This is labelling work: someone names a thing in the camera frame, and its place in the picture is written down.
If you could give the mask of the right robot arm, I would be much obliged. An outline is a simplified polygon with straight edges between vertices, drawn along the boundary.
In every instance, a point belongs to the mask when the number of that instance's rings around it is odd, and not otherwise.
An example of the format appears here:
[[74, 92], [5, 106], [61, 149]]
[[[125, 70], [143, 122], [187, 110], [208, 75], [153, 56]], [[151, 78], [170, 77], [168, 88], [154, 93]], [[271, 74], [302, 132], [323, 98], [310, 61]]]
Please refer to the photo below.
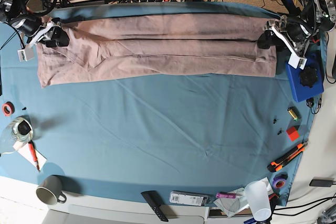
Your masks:
[[57, 0], [41, 0], [44, 11], [32, 12], [28, 9], [29, 0], [1, 0], [1, 23], [9, 26], [20, 42], [20, 48], [25, 49], [24, 37], [30, 44], [41, 43], [46, 47], [67, 47], [70, 39], [62, 29], [59, 18], [44, 22], [57, 4]]

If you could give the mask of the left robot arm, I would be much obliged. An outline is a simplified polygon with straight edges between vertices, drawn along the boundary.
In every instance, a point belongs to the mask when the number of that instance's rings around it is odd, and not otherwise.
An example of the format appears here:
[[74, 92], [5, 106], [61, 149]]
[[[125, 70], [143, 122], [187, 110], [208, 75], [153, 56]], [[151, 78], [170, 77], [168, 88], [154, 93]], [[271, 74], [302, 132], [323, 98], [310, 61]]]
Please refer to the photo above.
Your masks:
[[275, 20], [265, 25], [264, 33], [258, 39], [258, 47], [285, 46], [302, 53], [309, 41], [318, 32], [328, 32], [335, 27], [334, 0], [298, 0], [302, 8], [295, 6], [293, 0], [281, 0], [287, 14], [279, 14]]

